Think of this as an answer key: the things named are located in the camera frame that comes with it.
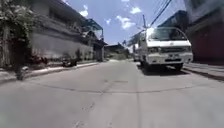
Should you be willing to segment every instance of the cloud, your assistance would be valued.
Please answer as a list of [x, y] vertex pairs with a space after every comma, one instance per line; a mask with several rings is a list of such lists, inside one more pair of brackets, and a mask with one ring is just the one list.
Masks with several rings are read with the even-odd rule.
[[111, 19], [106, 20], [106, 23], [110, 25]]
[[142, 10], [139, 7], [133, 7], [130, 11], [131, 14], [140, 13]]
[[83, 11], [80, 11], [79, 13], [82, 16], [87, 17], [89, 15], [89, 13], [88, 13], [88, 6], [87, 5], [83, 5], [83, 8], [84, 8], [84, 10]]
[[88, 6], [87, 5], [83, 5], [85, 10], [88, 10]]
[[128, 28], [130, 28], [130, 27], [135, 25], [135, 23], [131, 22], [131, 20], [129, 18], [126, 18], [126, 17], [122, 17], [122, 16], [118, 15], [116, 17], [116, 19], [121, 22], [121, 26], [125, 30], [127, 30]]
[[122, 2], [129, 2], [130, 0], [121, 0]]

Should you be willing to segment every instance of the sky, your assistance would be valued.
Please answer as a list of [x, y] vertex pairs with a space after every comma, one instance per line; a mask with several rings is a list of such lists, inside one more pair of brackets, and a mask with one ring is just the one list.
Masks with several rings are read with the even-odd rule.
[[[62, 0], [82, 16], [94, 19], [104, 29], [108, 44], [129, 40], [142, 30], [145, 15], [150, 24], [166, 0]], [[154, 26], [164, 22], [178, 10], [186, 10], [183, 0], [172, 0], [171, 4]]]

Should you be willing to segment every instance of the utility pole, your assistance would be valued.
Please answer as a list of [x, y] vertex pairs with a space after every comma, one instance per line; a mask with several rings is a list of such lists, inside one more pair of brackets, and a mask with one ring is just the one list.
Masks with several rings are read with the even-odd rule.
[[144, 29], [146, 29], [146, 28], [147, 28], [147, 26], [146, 26], [145, 15], [142, 15], [142, 18], [143, 18], [143, 23], [144, 23], [143, 28], [144, 28]]

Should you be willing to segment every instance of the balcony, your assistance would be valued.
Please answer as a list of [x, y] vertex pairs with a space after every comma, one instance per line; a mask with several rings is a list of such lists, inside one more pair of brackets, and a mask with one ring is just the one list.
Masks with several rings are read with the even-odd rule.
[[69, 25], [43, 15], [34, 16], [35, 30], [49, 29], [69, 36], [82, 36], [82, 29], [78, 25]]

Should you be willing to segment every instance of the van wheel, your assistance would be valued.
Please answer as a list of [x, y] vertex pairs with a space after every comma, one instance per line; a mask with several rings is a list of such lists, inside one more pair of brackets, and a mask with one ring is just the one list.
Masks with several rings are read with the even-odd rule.
[[183, 64], [176, 64], [174, 65], [174, 68], [176, 71], [181, 71], [181, 69], [183, 68]]

